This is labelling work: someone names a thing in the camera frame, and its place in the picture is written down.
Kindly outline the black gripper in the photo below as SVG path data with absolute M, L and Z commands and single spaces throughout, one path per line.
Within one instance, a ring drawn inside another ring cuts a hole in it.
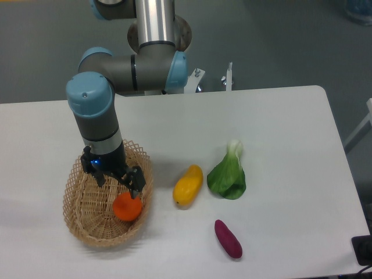
M 86 146 L 80 160 L 83 171 L 96 179 L 98 187 L 103 187 L 106 175 L 120 184 L 125 184 L 131 199 L 135 199 L 146 185 L 142 169 L 139 166 L 127 165 L 124 145 L 119 145 L 114 151 L 103 155 L 93 154 L 91 147 Z

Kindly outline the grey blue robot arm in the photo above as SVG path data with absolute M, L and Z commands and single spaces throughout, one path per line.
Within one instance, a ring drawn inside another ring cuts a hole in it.
M 140 167 L 126 163 L 115 95 L 186 86 L 187 58 L 177 50 L 174 2 L 91 1 L 90 7 L 102 20 L 135 19 L 139 50 L 114 56 L 105 48 L 90 48 L 67 82 L 67 101 L 85 144 L 81 164 L 99 187 L 110 176 L 136 198 L 146 181 Z

